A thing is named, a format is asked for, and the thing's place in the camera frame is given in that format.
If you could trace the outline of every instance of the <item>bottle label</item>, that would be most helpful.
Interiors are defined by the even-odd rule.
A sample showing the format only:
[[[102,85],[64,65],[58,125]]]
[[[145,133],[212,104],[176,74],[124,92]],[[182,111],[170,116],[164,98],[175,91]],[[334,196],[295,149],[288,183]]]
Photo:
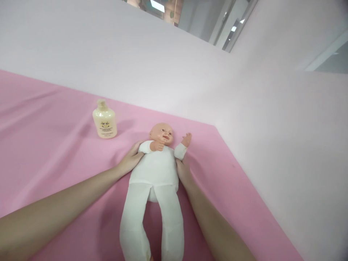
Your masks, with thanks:
[[[104,137],[108,137],[111,136],[113,134],[112,132],[112,127],[110,127],[110,123],[107,122],[101,122],[101,128],[99,128],[102,132],[100,133],[101,135],[103,135]]]

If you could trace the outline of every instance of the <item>hand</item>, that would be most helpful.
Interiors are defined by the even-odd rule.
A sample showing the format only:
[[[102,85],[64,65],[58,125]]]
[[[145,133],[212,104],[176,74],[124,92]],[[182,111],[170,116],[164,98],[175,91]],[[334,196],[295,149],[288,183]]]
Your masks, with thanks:
[[[190,164],[188,163],[187,157],[184,156],[182,162],[179,159],[175,160],[177,162],[177,171],[179,179],[181,180],[184,187],[188,189],[188,187],[193,186],[195,184],[195,181],[191,174]]]
[[[126,154],[126,156],[124,156],[121,162],[115,167],[118,174],[120,175],[120,178],[130,172],[138,164],[139,160],[144,156],[143,152],[138,153],[139,146],[143,142],[144,141],[138,141],[137,143],[135,143]]]
[[[182,140],[182,144],[185,146],[185,147],[189,147],[190,143],[191,143],[191,139],[192,139],[192,134],[191,133],[187,133],[186,134],[186,137],[183,137],[183,140]]]
[[[162,151],[164,148],[164,141],[153,141],[150,143],[150,150],[152,151]]]

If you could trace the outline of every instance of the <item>doll leg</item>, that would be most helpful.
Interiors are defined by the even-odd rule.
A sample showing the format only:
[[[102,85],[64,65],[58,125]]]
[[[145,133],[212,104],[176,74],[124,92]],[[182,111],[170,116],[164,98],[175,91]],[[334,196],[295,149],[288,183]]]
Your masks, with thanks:
[[[129,184],[120,226],[120,243],[126,261],[150,260],[150,244],[142,220],[151,187],[145,183]]]
[[[162,214],[162,261],[181,261],[184,255],[184,226],[174,185],[154,187]]]

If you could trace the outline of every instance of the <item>ceiling light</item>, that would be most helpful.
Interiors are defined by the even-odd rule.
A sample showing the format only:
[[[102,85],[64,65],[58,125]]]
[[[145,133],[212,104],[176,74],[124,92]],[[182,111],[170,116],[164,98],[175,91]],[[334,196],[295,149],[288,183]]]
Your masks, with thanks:
[[[154,1],[154,0],[150,0],[150,1],[151,1],[151,5],[152,5],[153,8],[155,8],[155,9],[157,9],[157,10],[160,10],[162,13],[165,12],[165,10],[164,10],[164,5],[161,5],[161,4],[157,3],[157,2]]]

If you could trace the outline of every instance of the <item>pink fabric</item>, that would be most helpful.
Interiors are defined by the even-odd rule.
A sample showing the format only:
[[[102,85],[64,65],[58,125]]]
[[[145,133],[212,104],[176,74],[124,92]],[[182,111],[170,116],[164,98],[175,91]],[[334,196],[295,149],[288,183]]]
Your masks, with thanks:
[[[165,121],[174,145],[186,132],[192,172],[216,208],[257,260],[302,260],[214,126],[107,100],[118,134],[100,139],[92,119],[98,97],[0,71],[0,217],[117,164],[130,146]],[[119,226],[129,174],[42,249],[33,260],[124,260]],[[184,260],[213,260],[180,185]],[[162,222],[148,203],[144,227],[155,260],[161,256]]]

